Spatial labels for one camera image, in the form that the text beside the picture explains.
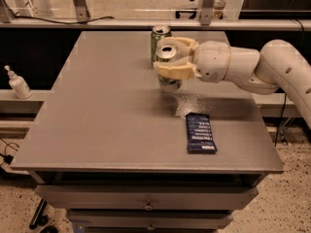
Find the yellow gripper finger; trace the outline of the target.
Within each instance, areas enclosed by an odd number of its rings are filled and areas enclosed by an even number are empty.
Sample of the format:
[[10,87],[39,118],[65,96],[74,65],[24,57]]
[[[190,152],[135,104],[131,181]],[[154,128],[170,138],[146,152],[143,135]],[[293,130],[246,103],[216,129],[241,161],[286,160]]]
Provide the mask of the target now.
[[191,56],[198,47],[198,43],[192,38],[165,37],[157,42],[157,61],[176,61],[183,57]]
[[182,64],[174,62],[155,62],[155,71],[160,75],[172,80],[188,80],[195,77],[197,66],[186,61]]

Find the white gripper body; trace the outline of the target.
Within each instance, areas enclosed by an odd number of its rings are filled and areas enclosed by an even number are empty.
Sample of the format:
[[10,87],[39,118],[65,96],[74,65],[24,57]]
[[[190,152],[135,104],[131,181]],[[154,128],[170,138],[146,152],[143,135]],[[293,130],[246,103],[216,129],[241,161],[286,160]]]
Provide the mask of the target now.
[[207,41],[194,51],[195,76],[206,83],[219,83],[229,66],[230,47],[225,42]]

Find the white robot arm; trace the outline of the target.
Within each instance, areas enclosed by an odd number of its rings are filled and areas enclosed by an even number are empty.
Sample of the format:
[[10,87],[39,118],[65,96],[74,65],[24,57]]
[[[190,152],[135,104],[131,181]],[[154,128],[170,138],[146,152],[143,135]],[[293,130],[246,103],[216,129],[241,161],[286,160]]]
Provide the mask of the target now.
[[262,95],[281,88],[311,127],[311,66],[286,41],[272,40],[261,50],[253,50],[226,42],[199,44],[191,38],[166,37],[157,43],[154,68],[158,75],[171,80],[231,82]]

